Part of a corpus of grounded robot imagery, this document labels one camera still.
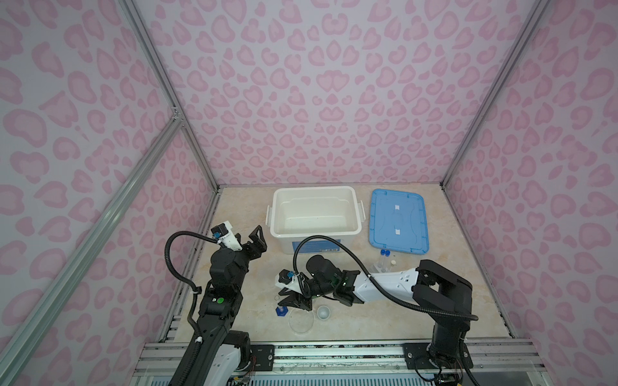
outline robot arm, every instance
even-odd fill
[[[286,296],[279,306],[311,311],[312,299],[331,295],[346,306],[386,297],[370,278],[360,271],[341,271],[330,260],[315,255],[307,261],[311,278],[286,269],[275,278],[275,285]],[[383,290],[399,300],[414,301],[426,309],[460,314],[472,313],[472,284],[431,260],[421,260],[418,268],[401,272],[371,274]],[[438,290],[431,286],[438,284]],[[428,356],[437,366],[451,367],[459,357],[460,339],[470,330],[470,320],[430,314],[436,322]]]
[[[228,221],[211,231],[221,248],[210,258],[211,280],[204,290],[197,319],[201,336],[193,335],[169,385],[225,385],[239,365],[249,364],[248,334],[230,329],[242,303],[240,289],[249,262],[266,252],[266,242],[261,226],[249,235],[251,241],[242,245],[240,234],[233,234]]]

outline small white cup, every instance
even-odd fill
[[[327,306],[318,307],[318,319],[321,321],[325,321],[331,316],[331,309]]]

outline black cable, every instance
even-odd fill
[[[462,360],[463,369],[465,370],[465,373],[468,374],[468,378],[470,378],[474,386],[481,386],[476,381],[476,378],[474,378],[474,376],[472,375],[472,371],[470,371],[470,368],[468,367],[468,363],[464,359],[464,338],[459,339],[459,357]]]
[[[334,298],[331,298],[330,296],[324,295],[324,290],[322,289],[322,284],[320,283],[319,280],[316,280],[316,283],[318,284],[318,288],[320,289],[320,292],[322,293],[322,295],[320,295],[320,297],[337,301],[337,299],[334,299]]]
[[[442,366],[440,366],[440,367],[438,368],[438,373],[437,373],[437,374],[434,374],[434,376],[433,376],[433,378],[432,378],[432,379],[427,379],[427,378],[423,377],[423,376],[421,375],[421,373],[418,371],[417,361],[418,361],[418,359],[419,359],[419,358],[421,358],[421,359],[422,359],[422,358],[427,358],[427,359],[429,359],[429,357],[427,357],[427,355],[423,355],[423,356],[420,356],[420,355],[419,355],[419,356],[415,356],[415,357],[414,357],[414,359],[412,360],[412,362],[414,363],[414,371],[416,371],[416,372],[417,372],[417,375],[419,376],[419,378],[420,378],[420,379],[424,380],[425,382],[432,383],[434,380],[436,380],[436,379],[440,376],[440,374],[442,374]]]
[[[328,237],[328,236],[322,236],[322,235],[309,236],[309,237],[307,237],[306,239],[304,239],[303,241],[301,241],[298,244],[298,246],[296,247],[296,250],[294,251],[294,258],[292,260],[292,265],[294,267],[294,273],[295,274],[298,275],[298,267],[296,266],[296,259],[298,258],[298,252],[300,251],[301,247],[306,242],[308,242],[309,240],[313,240],[314,238],[321,238],[321,239],[330,241],[331,243],[333,243],[333,244],[337,245],[338,247],[340,247],[341,249],[343,249],[347,254],[349,254],[350,257],[352,259],[354,259],[354,261],[356,261],[356,263],[363,270],[363,273],[365,275],[367,275],[367,277],[369,278],[371,283],[376,287],[376,289],[382,295],[384,295],[384,297],[386,297],[388,300],[390,300],[390,301],[392,301],[392,302],[394,302],[396,304],[399,304],[402,307],[406,307],[406,308],[409,308],[411,310],[418,311],[420,313],[425,313],[425,314],[435,315],[435,316],[442,316],[442,317],[453,317],[453,318],[458,318],[458,319],[465,319],[465,320],[468,320],[468,321],[477,321],[478,320],[478,316],[473,315],[473,314],[462,314],[462,313],[457,313],[457,312],[454,312],[454,311],[444,311],[442,309],[421,307],[421,306],[418,306],[416,304],[408,303],[407,301],[403,301],[401,299],[398,299],[398,298],[392,296],[389,292],[387,292],[384,288],[382,288],[382,286],[380,286],[378,281],[369,273],[369,271],[367,270],[365,265],[361,262],[361,260],[359,260],[358,257],[356,257],[355,254],[353,254],[353,252],[351,250],[349,250],[342,243],[340,243],[337,240],[335,240],[335,239],[333,239],[331,237]]]
[[[204,337],[201,334],[201,330],[197,325],[197,322],[195,322],[192,318],[193,313],[195,312],[195,308],[197,307],[197,295],[201,293],[201,287],[196,286],[192,280],[187,279],[186,277],[178,273],[178,271],[176,270],[176,268],[174,268],[174,265],[172,264],[171,258],[169,257],[169,250],[172,246],[172,242],[179,236],[192,236],[214,244],[217,243],[217,240],[215,240],[214,238],[206,237],[204,235],[200,235],[199,233],[190,232],[188,230],[181,230],[180,232],[174,233],[167,239],[167,242],[165,243],[165,249],[163,251],[163,258],[169,272],[172,274],[172,276],[174,276],[181,282],[188,284],[189,287],[191,287],[191,291],[193,293],[193,301],[191,302],[191,309],[189,310],[189,314],[187,315],[187,322],[189,322],[191,327],[193,327],[193,331],[195,332],[194,335],[197,335],[197,338],[195,339],[195,345],[193,346],[193,351],[191,352],[191,356],[189,356],[187,365],[183,368],[178,379],[177,385],[182,386],[187,380],[187,377],[191,372],[191,368],[193,367],[193,364],[195,363],[195,360],[200,353],[201,343]]]

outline storage box handle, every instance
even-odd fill
[[[358,211],[363,214],[363,222],[365,222],[365,220],[367,220],[367,216],[365,215],[365,205],[363,204],[363,201],[361,200],[359,203],[356,203],[356,205],[358,206]]]
[[[270,215],[271,215],[271,207],[270,205],[268,206],[268,208],[266,208],[266,226],[269,227],[270,226]]]

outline blue plastic lid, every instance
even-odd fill
[[[425,201],[416,193],[376,189],[371,196],[369,242],[376,248],[425,254],[429,251]]]

